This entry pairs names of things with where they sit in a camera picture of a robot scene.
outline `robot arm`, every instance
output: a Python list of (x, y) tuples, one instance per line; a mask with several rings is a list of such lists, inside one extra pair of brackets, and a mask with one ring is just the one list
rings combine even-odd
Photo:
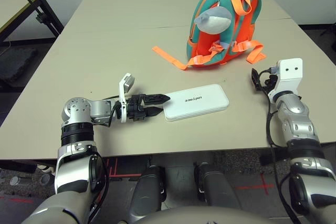
[[(297, 87), (302, 79), (302, 59), (281, 60), (269, 69), (266, 86), (270, 102), (278, 109), (282, 132), (290, 156), (289, 190), (292, 208), (311, 223), (336, 223), (336, 175), (320, 146), (309, 119), (309, 109), (301, 102)], [(261, 89), (256, 71), (252, 80)]]
[(120, 81), (120, 101), (113, 98), (91, 101), (77, 97), (65, 104), (55, 174), (56, 194), (46, 199), (24, 224), (82, 224), (93, 220), (109, 186), (107, 168), (93, 140), (93, 126), (110, 126), (116, 119), (121, 122), (126, 118), (143, 120), (162, 111), (147, 105), (162, 104), (170, 99), (162, 94), (139, 94), (126, 100), (124, 94), (133, 83), (134, 77), (129, 73)]

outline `beige table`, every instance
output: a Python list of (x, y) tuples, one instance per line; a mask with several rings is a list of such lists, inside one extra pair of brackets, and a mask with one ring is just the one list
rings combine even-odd
[[(125, 9), (136, 5), (129, 0), (110, 0), (111, 6), (117, 3), (124, 3)], [(167, 0), (163, 6), (174, 8), (177, 3), (181, 2)], [(126, 72), (136, 77), (132, 93), (168, 93), (219, 83), (230, 105), (226, 111), (175, 122), (167, 122), (161, 113), (142, 122), (96, 126), (95, 140), (103, 156), (267, 147), (267, 103), (262, 94), (255, 93), (250, 71), (292, 57), (303, 59), (299, 93), (311, 110), (321, 142), (335, 141), (335, 66), (285, 12), (282, 17), (267, 18), (274, 6), (281, 10), (274, 1), (264, 2), (263, 19), (258, 20), (255, 32), (255, 38), (265, 44), (267, 59), (251, 65), (243, 55), (225, 66), (188, 71), (178, 70), (151, 50), (160, 46), (185, 62), (188, 25), (167, 27), (162, 19), (162, 25), (157, 20), (157, 27), (149, 27), (154, 17), (149, 10), (138, 9), (143, 27), (125, 25), (121, 29), (127, 15), (124, 18), (105, 5), (105, 12), (92, 18), (92, 13), (84, 11), (90, 4), (95, 5), (93, 0), (80, 5), (0, 128), (1, 158), (56, 158), (64, 103), (76, 96), (94, 100), (118, 94), (118, 82)], [(195, 5), (181, 9), (191, 15)], [(169, 16), (165, 9), (161, 15)], [(276, 122), (274, 118), (271, 124), (273, 138), (284, 145)]]

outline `floor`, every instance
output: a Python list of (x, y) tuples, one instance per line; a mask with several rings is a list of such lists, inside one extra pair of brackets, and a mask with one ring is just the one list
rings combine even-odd
[[(306, 34), (327, 54), (336, 64), (336, 52), (331, 45), (336, 37), (333, 33), (321, 36), (323, 30), (305, 30)], [(38, 55), (16, 81), (14, 86), (27, 84), (38, 65), (43, 60), (52, 44), (11, 47), (36, 48)], [(6, 47), (0, 47), (0, 54)], [(19, 97), (19, 93), (0, 93), (0, 125), (5, 120), (11, 107)], [(335, 147), (325, 148), (332, 163), (336, 165)], [(177, 154), (153, 155), (151, 164), (165, 167), (167, 179), (167, 199), (162, 204), (162, 209), (204, 205), (198, 201), (193, 169), (194, 163), (210, 162), (220, 167), (227, 180), (234, 188), (237, 197), (246, 211), (254, 212), (266, 218), (271, 218), (275, 223), (291, 223), (288, 219), (274, 187), (274, 178), (271, 166), (261, 166), (258, 157), (268, 153), (268, 150), (233, 150), (218, 152), (192, 152)], [(279, 173), (283, 176), (289, 170), (288, 161), (277, 164)], [(39, 179), (42, 172), (37, 169), (34, 174), (18, 173), (9, 170), (0, 170), (0, 219), (5, 223), (21, 223), (40, 202), (54, 193), (52, 185), (41, 186)], [(13, 176), (28, 177), (31, 183), (28, 186), (10, 186), (9, 181)], [(267, 190), (258, 185), (269, 185)], [(119, 220), (128, 220), (128, 207), (136, 186), (135, 181), (122, 179), (110, 182), (110, 189), (102, 206), (101, 213), (95, 223), (117, 223)], [(300, 217), (302, 223), (308, 223)]]

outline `orange backpack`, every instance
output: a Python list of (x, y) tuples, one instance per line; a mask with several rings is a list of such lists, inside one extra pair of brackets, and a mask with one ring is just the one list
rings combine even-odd
[[(182, 64), (159, 47), (153, 47), (153, 50), (182, 70), (188, 66), (223, 65), (250, 48), (253, 50), (246, 60), (256, 63), (266, 57), (261, 53), (263, 45), (252, 40), (260, 10), (261, 0), (200, 0), (187, 42), (188, 63)], [(211, 16), (216, 11), (219, 15)], [(213, 34), (221, 25), (225, 30)]]

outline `orange strap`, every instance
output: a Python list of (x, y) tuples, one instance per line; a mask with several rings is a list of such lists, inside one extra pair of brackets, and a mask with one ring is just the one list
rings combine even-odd
[(182, 64), (181, 62), (179, 62), (178, 60), (176, 60), (174, 57), (172, 57), (171, 55), (167, 54), (160, 47), (155, 46), (155, 47), (152, 48), (152, 50), (154, 52), (156, 52), (158, 55), (160, 55), (162, 58), (164, 58), (165, 60), (167, 60), (170, 63), (172, 63), (175, 66), (177, 66), (179, 69), (185, 70), (185, 69), (188, 68), (188, 66), (203, 65), (204, 63), (207, 63), (207, 62), (211, 61), (211, 59), (216, 54), (218, 54), (219, 52), (222, 52), (224, 50), (224, 48), (221, 47), (218, 44), (213, 43), (213, 45), (209, 49), (209, 51), (211, 52), (211, 54), (204, 55), (204, 56), (203, 55), (196, 55), (193, 58), (191, 58), (186, 65)]
[(245, 0), (246, 4), (248, 5), (248, 11), (246, 12), (243, 8), (242, 0), (231, 0), (233, 8), (239, 16), (245, 16), (249, 14), (252, 10), (251, 8), (251, 0)]
[(250, 48), (254, 48), (254, 49), (247, 56), (246, 60), (250, 62), (251, 64), (257, 63), (258, 61), (266, 58), (266, 55), (264, 55), (261, 52), (262, 49), (264, 48), (264, 45), (261, 44), (257, 40), (245, 40), (240, 43), (235, 42), (232, 48), (232, 52), (243, 52)]

